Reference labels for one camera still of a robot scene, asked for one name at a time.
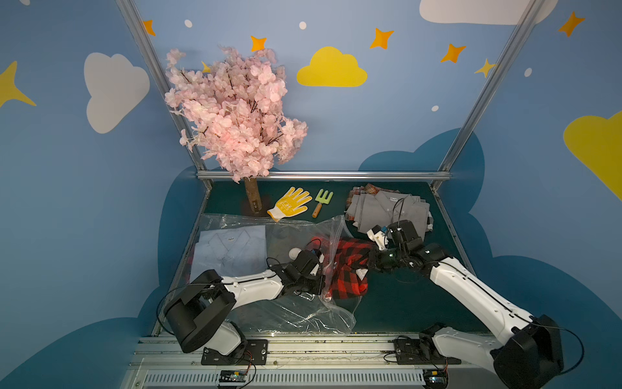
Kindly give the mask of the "red black checkered cloth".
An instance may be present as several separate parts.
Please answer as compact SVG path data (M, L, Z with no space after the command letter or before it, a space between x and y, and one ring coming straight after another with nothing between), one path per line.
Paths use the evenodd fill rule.
M369 254L372 243L356 238L341 238L334 257L334 270L327 291L322 292L326 277L311 288L310 293L324 294L327 298L338 300L360 298L369 289L367 279Z

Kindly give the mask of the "grey button shirt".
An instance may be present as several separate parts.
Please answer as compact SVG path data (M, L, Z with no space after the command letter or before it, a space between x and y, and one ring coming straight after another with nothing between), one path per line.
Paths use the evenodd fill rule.
M359 233L367 233L376 226L388 227L400 220L413 223L421 238L433 230L430 204L412 194L388 191L355 194L346 209L346 216L353 221Z

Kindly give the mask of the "red plaid shirt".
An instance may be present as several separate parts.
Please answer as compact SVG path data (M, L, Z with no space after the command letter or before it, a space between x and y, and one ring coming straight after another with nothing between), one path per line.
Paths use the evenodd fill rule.
M361 195L361 194L375 195L380 191L386 191L386 189L369 183L365 186L353 187L352 190L349 192L349 195L350 196Z

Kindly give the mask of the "clear plastic vacuum bag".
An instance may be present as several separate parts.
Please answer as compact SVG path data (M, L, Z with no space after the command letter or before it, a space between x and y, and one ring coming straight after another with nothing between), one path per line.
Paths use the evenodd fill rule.
M305 220L283 219L275 222L271 218L244 217L228 214L203 214L199 218L198 231L184 263L181 266L181 279L175 287L190 283L190 271L194 258L194 246L202 231L237 229L241 227L264 225L266 227L267 258L266 265L291 261L288 252L298 247L302 250L320 249L325 255L322 273L326 277L322 292L333 276L334 257L341 238L350 237L345 219L342 216L314 223ZM273 301L259 301L235 309L228 320L234 322L245 333L307 333L307 334L348 334L355 327L354 314L335 303L334 298L324 294L290 294Z

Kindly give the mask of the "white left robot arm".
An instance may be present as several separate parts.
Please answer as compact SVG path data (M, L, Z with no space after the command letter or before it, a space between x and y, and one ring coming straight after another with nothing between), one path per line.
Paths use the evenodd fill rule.
M203 347L223 356L241 352L241 330L227 321L237 308L273 301L294 293L319 295L324 285L325 255L319 249L293 249L295 258L269 264L264 272L222 277L210 269L201 273L164 307L163 313L183 353Z

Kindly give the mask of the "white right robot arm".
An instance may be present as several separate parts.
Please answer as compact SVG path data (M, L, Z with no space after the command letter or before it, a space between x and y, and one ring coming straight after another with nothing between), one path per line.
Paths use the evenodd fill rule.
M387 231L367 233L375 244L368 269L409 268L445 290L489 329L489 336L460 332L444 324L422 331L411 346L398 341L399 363L419 359L439 364L451 358L494 373L508 388L541 388L565 374L561 328L546 315L534 317L478 279L437 244L425 244L409 220Z

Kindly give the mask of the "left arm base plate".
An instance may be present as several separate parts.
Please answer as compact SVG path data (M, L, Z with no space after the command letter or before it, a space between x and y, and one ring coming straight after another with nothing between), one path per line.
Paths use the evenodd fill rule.
M241 366L249 362L256 366L265 366L267 363L268 340L243 340L230 353L221 353L215 348L203 348L202 366Z

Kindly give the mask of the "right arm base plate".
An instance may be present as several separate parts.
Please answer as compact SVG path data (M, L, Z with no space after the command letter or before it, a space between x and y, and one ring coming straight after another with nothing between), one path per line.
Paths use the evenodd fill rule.
M395 351L395 362L398 365L461 365L458 358L440 355L430 340L413 339L407 336L398 336L392 340Z

